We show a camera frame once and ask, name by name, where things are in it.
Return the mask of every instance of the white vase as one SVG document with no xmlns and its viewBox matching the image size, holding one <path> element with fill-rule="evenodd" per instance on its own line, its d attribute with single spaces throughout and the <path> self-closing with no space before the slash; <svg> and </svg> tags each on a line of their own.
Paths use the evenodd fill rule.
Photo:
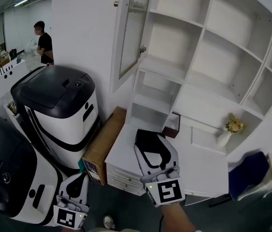
<svg viewBox="0 0 272 232">
<path fill-rule="evenodd" d="M 220 135 L 217 138 L 217 140 L 216 140 L 217 145 L 219 147 L 224 147 L 228 143 L 230 136 L 231 136 L 231 132 L 230 131 L 224 132 L 222 135 Z"/>
</svg>

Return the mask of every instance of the cable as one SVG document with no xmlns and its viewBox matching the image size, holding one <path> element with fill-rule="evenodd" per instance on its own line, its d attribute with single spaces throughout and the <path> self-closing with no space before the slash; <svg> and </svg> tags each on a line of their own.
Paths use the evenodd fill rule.
<svg viewBox="0 0 272 232">
<path fill-rule="evenodd" d="M 164 215 L 161 216 L 160 221 L 159 221 L 159 230 L 158 230 L 159 232 L 161 231 L 161 223 L 162 223 L 163 219 L 164 219 Z"/>
</svg>

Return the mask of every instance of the fluorescent tube light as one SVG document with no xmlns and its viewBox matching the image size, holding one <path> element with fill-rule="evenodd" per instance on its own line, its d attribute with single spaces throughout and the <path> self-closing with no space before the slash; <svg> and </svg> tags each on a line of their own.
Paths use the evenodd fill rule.
<svg viewBox="0 0 272 232">
<path fill-rule="evenodd" d="M 16 3 L 16 4 L 14 5 L 14 7 L 16 7 L 16 6 L 18 6 L 18 5 L 22 4 L 22 3 L 25 3 L 25 2 L 27 2 L 27 1 L 28 1 L 28 0 L 22 0 L 22 1 L 18 2 L 18 3 Z"/>
</svg>

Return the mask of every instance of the person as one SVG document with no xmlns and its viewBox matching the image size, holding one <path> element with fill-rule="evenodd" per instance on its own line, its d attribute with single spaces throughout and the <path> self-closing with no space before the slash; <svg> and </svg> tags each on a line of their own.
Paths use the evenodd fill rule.
<svg viewBox="0 0 272 232">
<path fill-rule="evenodd" d="M 163 205 L 161 207 L 164 215 L 164 224 L 166 232 L 200 232 L 197 231 L 195 226 L 189 221 L 187 215 L 181 208 L 179 203 L 173 203 L 169 205 Z M 117 231 L 115 223 L 110 216 L 105 216 L 103 224 L 106 229 L 96 228 L 90 230 L 90 232 L 107 232 L 108 230 Z M 75 230 L 63 228 L 62 232 L 74 232 Z M 138 232 L 136 230 L 124 229 L 122 232 Z"/>
<path fill-rule="evenodd" d="M 53 65 L 53 59 L 51 59 L 47 52 L 52 51 L 52 39 L 49 34 L 44 31 L 44 22 L 38 21 L 34 25 L 34 31 L 36 35 L 39 35 L 37 52 L 41 55 L 41 63 Z"/>
</svg>

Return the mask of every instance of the beige pants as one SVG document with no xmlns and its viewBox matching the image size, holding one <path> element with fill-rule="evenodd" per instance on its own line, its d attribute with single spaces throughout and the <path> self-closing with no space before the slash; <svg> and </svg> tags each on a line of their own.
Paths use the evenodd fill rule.
<svg viewBox="0 0 272 232">
<path fill-rule="evenodd" d="M 111 230 L 106 230 L 105 228 L 95 228 L 90 230 L 89 232 L 109 232 Z M 139 232 L 138 230 L 124 229 L 121 232 Z"/>
</svg>

